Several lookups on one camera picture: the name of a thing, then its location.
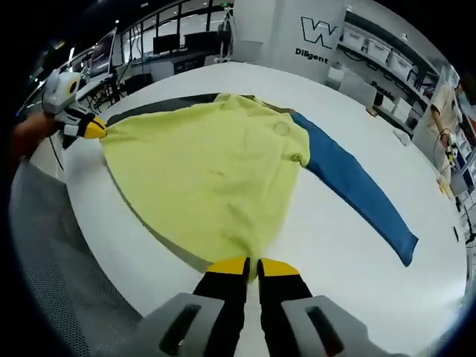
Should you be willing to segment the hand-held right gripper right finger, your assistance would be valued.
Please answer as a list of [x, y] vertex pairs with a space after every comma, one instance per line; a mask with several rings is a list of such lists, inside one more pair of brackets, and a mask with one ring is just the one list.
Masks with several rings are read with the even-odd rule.
[[277, 260], [257, 263], [260, 322], [271, 356], [374, 356], [367, 327], [349, 312], [314, 296], [299, 271]]

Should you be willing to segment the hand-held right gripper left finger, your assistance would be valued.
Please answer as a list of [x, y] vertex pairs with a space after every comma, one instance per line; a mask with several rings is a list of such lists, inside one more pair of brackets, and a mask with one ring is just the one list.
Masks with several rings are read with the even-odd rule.
[[135, 333], [136, 356], [232, 356], [244, 325], [250, 259], [209, 266], [191, 293], [150, 313]]

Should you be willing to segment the person's left hand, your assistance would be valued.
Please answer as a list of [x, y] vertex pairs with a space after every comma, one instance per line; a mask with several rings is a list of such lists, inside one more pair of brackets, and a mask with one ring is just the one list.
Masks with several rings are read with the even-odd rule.
[[46, 112], [28, 116], [13, 130], [10, 152], [16, 159], [30, 158], [38, 146], [58, 130], [55, 117]]

